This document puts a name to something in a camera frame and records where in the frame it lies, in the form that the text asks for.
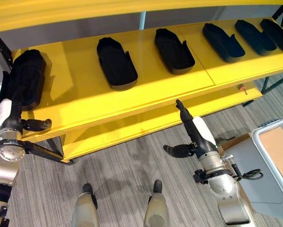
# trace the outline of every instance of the plastic container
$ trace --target plastic container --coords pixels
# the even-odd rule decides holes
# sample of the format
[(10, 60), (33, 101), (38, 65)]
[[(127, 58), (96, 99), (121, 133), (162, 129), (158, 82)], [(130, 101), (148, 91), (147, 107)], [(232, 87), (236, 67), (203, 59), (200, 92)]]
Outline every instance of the plastic container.
[(156, 30), (155, 44), (164, 64), (172, 74), (186, 73), (195, 65), (187, 41), (181, 43), (176, 34), (168, 29)]
[(112, 38), (102, 38), (97, 45), (100, 66), (111, 88), (123, 91), (137, 83), (137, 72), (129, 52)]
[(248, 44), (260, 55), (269, 55), (277, 46), (265, 31), (260, 32), (245, 20), (237, 20), (235, 27)]
[(240, 171), (246, 173), (260, 168), (264, 177), (256, 181), (241, 180), (241, 186), (254, 210), (283, 219), (283, 177), (263, 147), (259, 135), (281, 126), (283, 119), (255, 129), (251, 138), (231, 147), (224, 153), (233, 154)]
[(236, 62), (245, 55), (244, 49), (235, 38), (235, 34), (229, 37), (222, 28), (211, 23), (206, 23), (202, 32), (223, 60), (229, 63)]

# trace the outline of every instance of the shelf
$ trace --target shelf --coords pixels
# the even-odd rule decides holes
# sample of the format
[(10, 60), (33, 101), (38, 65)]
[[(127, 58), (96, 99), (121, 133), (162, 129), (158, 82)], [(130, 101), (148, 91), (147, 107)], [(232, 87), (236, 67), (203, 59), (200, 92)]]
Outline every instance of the shelf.
[[(175, 26), (168, 29), (183, 41)], [(154, 44), (155, 32), (154, 28), (30, 47), (40, 50), (48, 65), (41, 102), (22, 117), (50, 118), (52, 128), (45, 133), (30, 132), (23, 139), (41, 141), (136, 115), (214, 85), (197, 58), (189, 73), (169, 73)], [(129, 90), (112, 90), (100, 67), (96, 47), (99, 39), (107, 36), (129, 50), (138, 72), (137, 84)]]
[[(261, 20), (250, 21), (258, 24)], [(216, 23), (228, 28), (234, 21)], [(43, 133), (25, 131), (23, 140), (46, 140), (171, 105), (177, 98), (183, 101), (203, 96), (283, 71), (282, 51), (262, 57), (243, 41), (245, 59), (224, 63), (204, 38), (199, 39), (202, 33), (198, 29), (203, 25), (165, 27), (181, 41), (187, 40), (195, 58), (195, 66), (183, 75), (172, 75), (164, 66), (154, 44), (156, 28), (29, 47), (42, 52), (47, 67), (41, 102), (35, 110), (23, 112), (22, 117), (51, 118), (52, 128)], [(112, 90), (100, 67), (96, 47), (98, 40), (107, 36), (129, 51), (138, 72), (137, 84), (127, 91)]]
[[(189, 99), (183, 103), (193, 116), (202, 116), (262, 96), (253, 83), (245, 83), (245, 87), (247, 95), (234, 86)], [(179, 111), (175, 105), (168, 105), (113, 122), (69, 132), (63, 141), (64, 161), (179, 123), (181, 123)]]
[(233, 5), (283, 5), (283, 0), (0, 0), (0, 32), (89, 17)]
[[(259, 31), (263, 31), (260, 22), (262, 18), (245, 19), (252, 23)], [(192, 50), (200, 59), (203, 67), (216, 85), (239, 80), (247, 80), (263, 76), (270, 76), (283, 72), (283, 51), (278, 47), (268, 56), (257, 54), (235, 29), (237, 20), (213, 21), (221, 27), (227, 35), (235, 34), (236, 39), (245, 50), (245, 55), (235, 63), (223, 61), (202, 33), (204, 23), (179, 26), (184, 38), (191, 45)]]

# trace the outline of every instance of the black cable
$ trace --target black cable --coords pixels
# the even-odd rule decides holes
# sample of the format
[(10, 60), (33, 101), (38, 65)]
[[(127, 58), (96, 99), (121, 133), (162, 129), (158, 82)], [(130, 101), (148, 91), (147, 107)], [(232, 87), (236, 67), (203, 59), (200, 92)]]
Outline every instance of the black cable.
[(251, 180), (251, 181), (255, 181), (255, 180), (259, 180), (263, 177), (263, 173), (261, 172), (261, 169), (253, 169), (253, 170), (250, 170), (249, 172), (243, 174), (243, 175), (236, 175), (234, 177), (237, 177), (237, 181), (240, 181), (242, 179), (246, 179), (246, 180)]

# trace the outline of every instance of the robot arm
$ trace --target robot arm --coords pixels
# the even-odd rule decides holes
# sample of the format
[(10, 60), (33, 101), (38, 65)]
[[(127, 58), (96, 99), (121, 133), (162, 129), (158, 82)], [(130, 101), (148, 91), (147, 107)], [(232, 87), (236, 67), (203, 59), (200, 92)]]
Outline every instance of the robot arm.
[(176, 107), (180, 110), (180, 118), (192, 140), (189, 145), (170, 147), (164, 145), (164, 150), (172, 157), (190, 157), (196, 154), (203, 166), (203, 170), (195, 171), (196, 183), (208, 184), (214, 197), (217, 199), (218, 208), (227, 225), (255, 226), (247, 203), (240, 197), (239, 187), (231, 176), (231, 171), (226, 168), (221, 159), (216, 142), (207, 125), (200, 117), (193, 118), (180, 100), (176, 100)]
[(17, 177), (20, 162), (29, 153), (26, 142), (22, 142), (23, 129), (39, 131), (50, 128), (50, 119), (46, 121), (21, 119), (21, 90), (14, 99), (4, 99), (0, 104), (0, 227), (7, 227), (5, 219), (8, 200)]

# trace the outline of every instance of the wall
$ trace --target wall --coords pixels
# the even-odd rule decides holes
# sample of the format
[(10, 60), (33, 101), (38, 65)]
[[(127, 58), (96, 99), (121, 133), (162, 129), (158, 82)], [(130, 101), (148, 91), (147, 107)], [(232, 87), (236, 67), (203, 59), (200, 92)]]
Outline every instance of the wall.
[[(279, 6), (231, 6), (176, 9), (147, 12), (145, 28), (210, 20), (269, 17)], [(0, 32), (11, 49), (77, 39), (82, 37), (138, 30), (139, 14), (125, 14), (66, 21)]]

